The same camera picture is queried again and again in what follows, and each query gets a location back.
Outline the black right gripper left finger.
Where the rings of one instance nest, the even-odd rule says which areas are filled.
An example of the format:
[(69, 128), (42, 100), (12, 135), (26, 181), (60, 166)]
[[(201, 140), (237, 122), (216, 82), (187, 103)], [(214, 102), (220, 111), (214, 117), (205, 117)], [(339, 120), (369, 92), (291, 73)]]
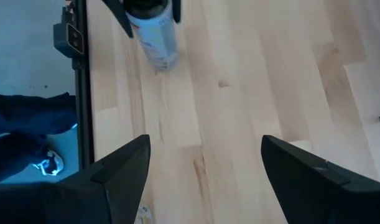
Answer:
[(59, 182), (0, 184), (0, 223), (134, 223), (150, 158), (142, 134)]

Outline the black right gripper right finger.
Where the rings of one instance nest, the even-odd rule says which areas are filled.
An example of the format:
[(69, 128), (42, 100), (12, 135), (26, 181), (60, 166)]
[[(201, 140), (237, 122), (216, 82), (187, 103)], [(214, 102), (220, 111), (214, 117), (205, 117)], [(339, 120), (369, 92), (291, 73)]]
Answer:
[(380, 182), (271, 135), (261, 156), (288, 223), (380, 223)]

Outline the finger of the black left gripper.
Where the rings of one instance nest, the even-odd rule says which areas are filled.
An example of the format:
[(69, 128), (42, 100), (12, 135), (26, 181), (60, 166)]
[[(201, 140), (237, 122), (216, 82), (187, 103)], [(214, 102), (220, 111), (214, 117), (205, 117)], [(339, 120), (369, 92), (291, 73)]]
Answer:
[(182, 17), (182, 0), (172, 0), (172, 13), (174, 21), (179, 23)]
[(112, 12), (113, 16), (119, 22), (129, 38), (133, 38), (132, 28), (126, 15), (123, 0), (102, 0), (107, 8)]

